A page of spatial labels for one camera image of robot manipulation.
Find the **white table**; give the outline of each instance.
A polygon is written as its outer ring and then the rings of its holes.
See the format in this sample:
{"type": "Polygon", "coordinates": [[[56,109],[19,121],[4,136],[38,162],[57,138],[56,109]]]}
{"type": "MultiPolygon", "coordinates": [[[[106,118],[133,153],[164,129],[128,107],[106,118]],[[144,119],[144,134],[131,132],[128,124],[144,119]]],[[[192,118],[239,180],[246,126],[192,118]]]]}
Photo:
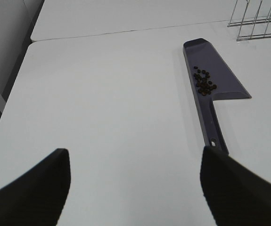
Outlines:
{"type": "MultiPolygon", "coordinates": [[[[229,20],[235,0],[45,0],[32,41],[229,20]]],[[[251,1],[254,17],[259,1],[251,1]]],[[[233,18],[242,18],[246,0],[239,0],[233,18]]],[[[264,1],[259,16],[267,15],[264,1]]]]}
{"type": "Polygon", "coordinates": [[[213,43],[252,95],[215,108],[230,155],[271,182],[271,39],[236,33],[217,22],[32,44],[0,120],[0,188],[65,147],[58,225],[214,225],[182,45],[213,43]]]}

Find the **metal wire rack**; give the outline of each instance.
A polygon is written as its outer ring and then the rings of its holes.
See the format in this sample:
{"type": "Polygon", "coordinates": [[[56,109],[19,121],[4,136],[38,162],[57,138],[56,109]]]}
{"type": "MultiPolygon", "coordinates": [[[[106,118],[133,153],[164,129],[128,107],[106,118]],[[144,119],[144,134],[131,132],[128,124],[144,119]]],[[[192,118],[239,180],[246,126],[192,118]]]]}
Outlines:
{"type": "Polygon", "coordinates": [[[240,26],[237,41],[271,38],[271,4],[268,8],[269,1],[259,0],[259,3],[257,5],[254,4],[251,7],[250,3],[252,0],[244,0],[246,4],[244,6],[242,19],[234,22],[233,17],[235,11],[243,10],[243,5],[240,9],[239,7],[237,7],[239,1],[241,0],[236,0],[236,4],[232,12],[230,22],[228,24],[228,27],[240,26]],[[253,18],[246,17],[248,9],[250,9],[250,11],[252,12],[255,12],[255,16],[253,18]],[[267,12],[267,15],[260,15],[260,9],[262,9],[263,12],[267,12]]]}

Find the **white wall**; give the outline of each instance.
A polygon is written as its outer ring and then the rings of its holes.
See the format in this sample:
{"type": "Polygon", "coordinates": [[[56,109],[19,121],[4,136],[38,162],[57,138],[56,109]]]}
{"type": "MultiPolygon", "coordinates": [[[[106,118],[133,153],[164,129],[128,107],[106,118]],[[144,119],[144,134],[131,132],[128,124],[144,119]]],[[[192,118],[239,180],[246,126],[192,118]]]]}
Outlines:
{"type": "Polygon", "coordinates": [[[0,0],[0,94],[2,95],[42,0],[0,0]]]}

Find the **white tabletop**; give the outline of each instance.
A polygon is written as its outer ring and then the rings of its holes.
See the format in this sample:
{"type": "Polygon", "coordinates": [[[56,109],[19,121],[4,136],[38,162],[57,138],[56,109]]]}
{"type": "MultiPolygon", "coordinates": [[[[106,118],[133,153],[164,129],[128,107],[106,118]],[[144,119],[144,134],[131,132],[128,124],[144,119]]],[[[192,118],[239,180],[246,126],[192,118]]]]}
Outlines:
{"type": "Polygon", "coordinates": [[[65,147],[58,225],[214,225],[182,45],[210,41],[252,95],[215,108],[230,155],[271,182],[271,39],[236,33],[217,22],[32,44],[0,120],[0,188],[65,147]]]}
{"type": "MultiPolygon", "coordinates": [[[[229,20],[235,0],[45,0],[32,41],[143,30],[229,20]]],[[[259,1],[251,1],[246,17],[254,17],[259,1]]],[[[242,18],[239,0],[234,18],[242,18]]],[[[264,1],[259,16],[267,15],[264,1]]]]}

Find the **wire rack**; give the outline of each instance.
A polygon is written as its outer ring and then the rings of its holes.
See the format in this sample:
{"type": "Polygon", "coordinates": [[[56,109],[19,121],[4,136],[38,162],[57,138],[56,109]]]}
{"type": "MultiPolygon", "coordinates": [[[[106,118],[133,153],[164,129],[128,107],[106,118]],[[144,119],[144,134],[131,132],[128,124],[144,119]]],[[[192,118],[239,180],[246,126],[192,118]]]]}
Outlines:
{"type": "Polygon", "coordinates": [[[237,41],[271,38],[271,2],[268,0],[258,0],[251,4],[252,0],[236,0],[228,27],[239,26],[237,41]],[[245,4],[238,6],[239,1],[245,4]],[[242,11],[242,19],[234,20],[235,12],[242,11]],[[254,17],[247,16],[248,10],[253,13],[254,17]]]}

